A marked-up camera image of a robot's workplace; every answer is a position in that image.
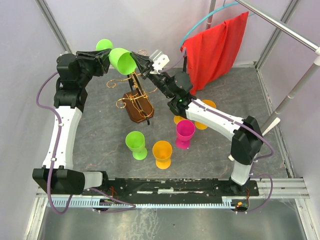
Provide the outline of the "green plastic goblet back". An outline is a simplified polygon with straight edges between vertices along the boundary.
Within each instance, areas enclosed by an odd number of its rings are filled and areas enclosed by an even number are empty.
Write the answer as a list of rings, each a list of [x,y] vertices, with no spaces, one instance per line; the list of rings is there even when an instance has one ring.
[[[124,48],[114,48],[109,39],[101,39],[95,47],[96,51],[111,49],[108,58],[110,64],[122,75],[130,75],[136,70],[136,62],[131,57],[131,52]]]

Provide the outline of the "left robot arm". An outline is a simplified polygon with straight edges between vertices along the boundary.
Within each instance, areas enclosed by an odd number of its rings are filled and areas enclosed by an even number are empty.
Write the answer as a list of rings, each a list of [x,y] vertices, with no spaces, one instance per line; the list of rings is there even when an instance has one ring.
[[[58,79],[53,106],[48,108],[54,113],[54,127],[42,166],[32,172],[33,180],[46,193],[80,195],[93,188],[99,195],[106,195],[110,191],[105,171],[73,169],[75,136],[88,96],[86,86],[93,77],[108,72],[110,52],[109,48],[78,51],[63,54],[56,60]]]

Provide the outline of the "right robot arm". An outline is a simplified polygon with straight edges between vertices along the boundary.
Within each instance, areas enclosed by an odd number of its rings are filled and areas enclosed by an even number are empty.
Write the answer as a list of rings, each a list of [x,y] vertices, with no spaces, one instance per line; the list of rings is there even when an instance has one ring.
[[[149,79],[170,100],[167,105],[174,115],[204,124],[231,141],[234,165],[228,188],[236,196],[245,192],[254,158],[264,140],[257,120],[252,116],[243,119],[224,113],[192,95],[193,85],[186,70],[168,75],[163,68],[169,58],[161,51],[155,51],[152,56],[130,52],[130,56],[141,77]]]

